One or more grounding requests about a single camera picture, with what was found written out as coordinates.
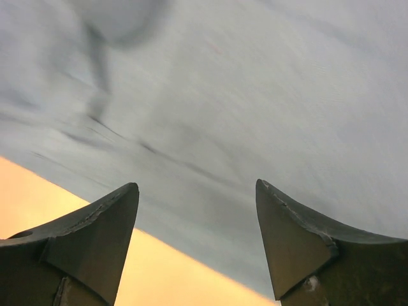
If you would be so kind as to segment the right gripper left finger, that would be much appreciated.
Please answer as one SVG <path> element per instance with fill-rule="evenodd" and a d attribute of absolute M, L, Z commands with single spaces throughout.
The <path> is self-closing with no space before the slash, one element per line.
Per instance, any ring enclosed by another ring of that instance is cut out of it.
<path fill-rule="evenodd" d="M 1 240 L 1 305 L 113 305 L 138 210 L 128 183 Z"/>

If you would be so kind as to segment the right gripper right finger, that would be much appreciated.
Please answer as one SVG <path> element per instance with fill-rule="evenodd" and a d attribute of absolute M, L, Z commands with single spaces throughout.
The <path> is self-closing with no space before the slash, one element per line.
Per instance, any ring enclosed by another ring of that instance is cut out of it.
<path fill-rule="evenodd" d="M 261 179 L 256 210 L 282 305 L 407 304 L 407 240 L 338 222 Z"/>

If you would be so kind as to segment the grey long sleeve shirt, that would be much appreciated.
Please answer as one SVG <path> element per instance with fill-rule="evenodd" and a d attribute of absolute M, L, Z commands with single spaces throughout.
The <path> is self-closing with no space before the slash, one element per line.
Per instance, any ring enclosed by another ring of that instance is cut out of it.
<path fill-rule="evenodd" d="M 258 179 L 407 237 L 407 2 L 2 1 L 1 155 L 271 296 Z"/>

